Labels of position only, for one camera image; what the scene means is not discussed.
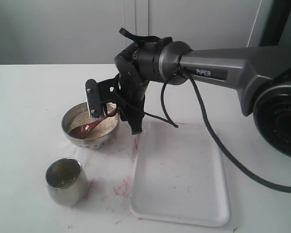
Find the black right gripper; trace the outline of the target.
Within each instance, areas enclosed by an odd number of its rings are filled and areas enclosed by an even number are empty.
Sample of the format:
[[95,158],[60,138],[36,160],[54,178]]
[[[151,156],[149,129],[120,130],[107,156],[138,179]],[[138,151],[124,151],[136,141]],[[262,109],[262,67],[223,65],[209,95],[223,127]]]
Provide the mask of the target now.
[[[120,90],[120,96],[126,101],[122,107],[122,121],[129,124],[132,135],[143,131],[145,93],[149,84],[149,81],[142,78],[138,71],[139,52],[140,48],[137,44],[126,47],[114,59],[119,75],[97,84],[99,96],[97,119],[101,120],[117,114],[118,97],[116,94]],[[108,110],[108,103],[115,104],[115,109]]]

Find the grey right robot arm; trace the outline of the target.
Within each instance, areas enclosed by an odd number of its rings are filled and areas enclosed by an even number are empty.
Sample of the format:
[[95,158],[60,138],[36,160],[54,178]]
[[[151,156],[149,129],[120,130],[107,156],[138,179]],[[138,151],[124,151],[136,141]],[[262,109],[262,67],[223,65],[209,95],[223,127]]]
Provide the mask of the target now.
[[252,115],[263,138],[291,157],[291,46],[192,50],[180,41],[132,43],[114,61],[119,73],[97,84],[92,117],[105,103],[121,104],[124,119],[140,133],[148,83],[193,78],[235,89],[242,114]]

